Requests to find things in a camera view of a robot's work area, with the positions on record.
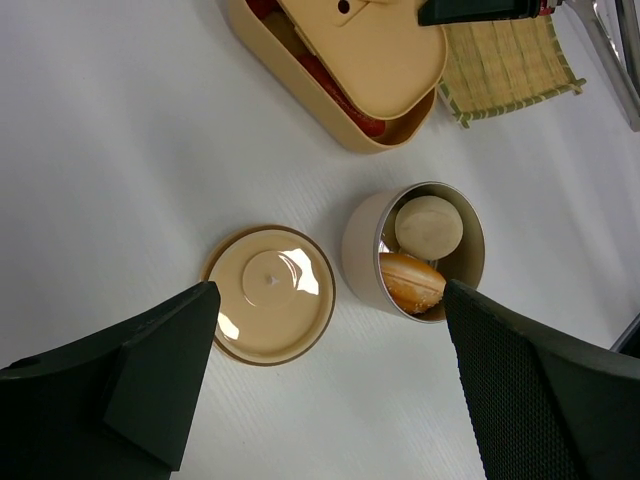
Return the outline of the round steel bowl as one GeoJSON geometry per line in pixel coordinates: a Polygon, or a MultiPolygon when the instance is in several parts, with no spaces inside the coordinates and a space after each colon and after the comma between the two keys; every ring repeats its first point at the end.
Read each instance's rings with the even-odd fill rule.
{"type": "Polygon", "coordinates": [[[424,313],[410,315],[397,306],[383,282],[379,255],[397,251],[396,213],[419,196],[437,196],[451,203],[461,216],[463,235],[448,256],[432,266],[447,280],[455,279],[476,288],[485,267],[485,237],[477,212],[458,189],[441,182],[421,182],[385,190],[366,198],[352,213],[342,238],[342,271],[351,291],[365,304],[405,319],[437,323],[446,319],[441,304],[424,313]]]}

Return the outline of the orange oval box lid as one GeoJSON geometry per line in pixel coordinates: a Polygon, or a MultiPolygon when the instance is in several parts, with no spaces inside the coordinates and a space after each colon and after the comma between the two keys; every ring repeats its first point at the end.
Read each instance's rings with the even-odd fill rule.
{"type": "Polygon", "coordinates": [[[421,1],[283,0],[306,47],[351,103],[381,120],[405,115],[439,82],[448,43],[421,27],[421,1]]]}

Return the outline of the metal food tongs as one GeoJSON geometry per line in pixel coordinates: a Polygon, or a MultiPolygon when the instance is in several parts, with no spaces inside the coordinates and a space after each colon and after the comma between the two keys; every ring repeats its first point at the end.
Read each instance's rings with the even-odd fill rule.
{"type": "Polygon", "coordinates": [[[582,23],[633,132],[639,131],[639,22],[634,1],[615,1],[621,50],[608,33],[599,1],[566,1],[582,23]]]}

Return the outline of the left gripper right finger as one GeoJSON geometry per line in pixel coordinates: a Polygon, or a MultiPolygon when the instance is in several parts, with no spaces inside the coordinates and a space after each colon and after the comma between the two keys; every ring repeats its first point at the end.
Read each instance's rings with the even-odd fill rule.
{"type": "Polygon", "coordinates": [[[456,280],[444,306],[486,478],[638,478],[637,331],[605,349],[456,280]]]}

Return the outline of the sesame bread bun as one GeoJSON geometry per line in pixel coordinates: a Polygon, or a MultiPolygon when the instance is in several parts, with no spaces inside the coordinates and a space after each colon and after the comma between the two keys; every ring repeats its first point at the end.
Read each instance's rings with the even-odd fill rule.
{"type": "Polygon", "coordinates": [[[400,253],[380,253],[379,263],[385,288],[405,313],[423,314],[441,301],[446,280],[430,265],[400,253]]]}

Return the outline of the red sausage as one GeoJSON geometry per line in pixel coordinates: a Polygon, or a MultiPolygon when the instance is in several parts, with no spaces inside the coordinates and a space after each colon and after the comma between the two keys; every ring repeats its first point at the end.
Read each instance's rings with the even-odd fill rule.
{"type": "Polygon", "coordinates": [[[312,54],[303,53],[297,55],[296,60],[320,84],[333,101],[365,135],[375,138],[385,133],[386,122],[365,115],[357,110],[317,57],[312,54]]]}

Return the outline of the bamboo mat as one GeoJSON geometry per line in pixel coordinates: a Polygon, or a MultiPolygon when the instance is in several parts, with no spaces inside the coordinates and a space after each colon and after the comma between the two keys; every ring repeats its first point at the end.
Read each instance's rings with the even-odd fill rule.
{"type": "Polygon", "coordinates": [[[465,129],[564,93],[579,95],[586,84],[571,69],[551,16],[451,24],[444,31],[440,98],[465,129]]]}

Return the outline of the orange oval lunch box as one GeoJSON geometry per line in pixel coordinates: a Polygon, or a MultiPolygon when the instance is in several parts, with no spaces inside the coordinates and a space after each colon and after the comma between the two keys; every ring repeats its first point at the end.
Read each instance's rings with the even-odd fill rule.
{"type": "Polygon", "coordinates": [[[344,148],[376,154],[408,143],[433,109],[438,84],[405,115],[383,120],[386,122],[383,135],[368,137],[296,60],[297,55],[314,54],[296,32],[280,2],[229,2],[231,28],[241,42],[344,148]]]}

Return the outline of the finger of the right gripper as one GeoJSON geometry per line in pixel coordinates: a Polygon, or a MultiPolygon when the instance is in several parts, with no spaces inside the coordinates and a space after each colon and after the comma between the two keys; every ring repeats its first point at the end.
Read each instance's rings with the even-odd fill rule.
{"type": "Polygon", "coordinates": [[[420,26],[519,20],[550,15],[548,0],[429,0],[417,12],[420,26]]]}

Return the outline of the white steamed bun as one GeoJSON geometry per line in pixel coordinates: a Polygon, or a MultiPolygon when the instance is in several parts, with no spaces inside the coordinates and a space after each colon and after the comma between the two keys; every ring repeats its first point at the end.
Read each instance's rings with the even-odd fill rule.
{"type": "Polygon", "coordinates": [[[464,225],[450,202],[437,196],[420,196],[400,208],[394,230],[402,250],[421,260],[435,261],[458,247],[464,225]]]}

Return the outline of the round wooden lid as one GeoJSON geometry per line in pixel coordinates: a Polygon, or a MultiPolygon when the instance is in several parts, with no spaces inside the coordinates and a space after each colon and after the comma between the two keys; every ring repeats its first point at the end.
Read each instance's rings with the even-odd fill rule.
{"type": "Polygon", "coordinates": [[[322,249],[290,227],[238,230],[210,252],[202,281],[221,296],[215,347],[240,363],[286,364],[308,352],[329,326],[336,282],[322,249]]]}

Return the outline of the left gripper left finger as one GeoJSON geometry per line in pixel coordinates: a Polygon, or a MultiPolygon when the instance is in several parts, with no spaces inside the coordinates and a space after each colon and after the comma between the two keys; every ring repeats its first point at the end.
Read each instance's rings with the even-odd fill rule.
{"type": "Polygon", "coordinates": [[[4,479],[168,479],[220,308],[211,281],[1,371],[4,479]]]}

